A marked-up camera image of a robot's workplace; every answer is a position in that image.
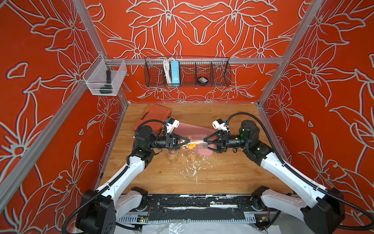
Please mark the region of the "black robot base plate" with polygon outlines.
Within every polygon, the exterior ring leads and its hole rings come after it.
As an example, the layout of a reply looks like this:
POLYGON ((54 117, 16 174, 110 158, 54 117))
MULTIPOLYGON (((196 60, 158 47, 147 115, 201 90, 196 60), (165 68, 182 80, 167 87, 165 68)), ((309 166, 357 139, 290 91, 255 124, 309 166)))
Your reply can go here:
POLYGON ((131 210, 119 219, 122 224, 164 224, 169 222, 222 222, 254 224, 276 214, 260 211, 250 194, 149 194, 144 211, 131 210))

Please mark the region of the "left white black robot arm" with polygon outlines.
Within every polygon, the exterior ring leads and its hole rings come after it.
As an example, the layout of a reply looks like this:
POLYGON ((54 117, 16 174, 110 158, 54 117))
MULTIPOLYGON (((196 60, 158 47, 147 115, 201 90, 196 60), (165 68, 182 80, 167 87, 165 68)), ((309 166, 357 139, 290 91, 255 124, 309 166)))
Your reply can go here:
POLYGON ((83 194, 80 206, 64 221, 63 234, 68 233, 73 219, 82 234, 113 234, 117 221, 126 213, 147 207, 148 193, 145 190, 136 187, 126 195, 122 193, 147 168, 155 156, 155 149, 176 150, 190 142, 188 138, 173 133, 180 125, 175 119, 159 121, 164 128, 161 136, 153 131, 149 123, 151 121, 145 121, 137 127, 132 152, 127 156, 125 165, 102 186, 83 194))

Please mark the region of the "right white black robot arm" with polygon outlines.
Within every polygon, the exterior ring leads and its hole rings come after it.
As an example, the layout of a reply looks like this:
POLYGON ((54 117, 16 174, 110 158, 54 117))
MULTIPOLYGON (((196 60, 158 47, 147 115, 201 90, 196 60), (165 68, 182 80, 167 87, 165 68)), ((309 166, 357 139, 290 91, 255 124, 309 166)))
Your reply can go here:
POLYGON ((374 228, 374 217, 355 204, 347 202, 342 192, 328 189, 313 181, 287 161, 275 148, 265 125, 254 115, 244 113, 252 120, 241 123, 239 133, 233 135, 229 129, 230 120, 241 113, 231 115, 226 121, 218 119, 212 123, 216 132, 204 138, 209 149, 223 153, 231 148, 234 152, 242 149, 245 156, 258 166, 269 171, 296 193, 296 196, 278 194, 266 186, 252 193, 252 198, 260 208, 273 208, 303 221, 315 234, 332 234, 337 229, 349 231, 369 231, 374 228), (367 216, 369 224, 347 226, 345 207, 349 206, 367 216))

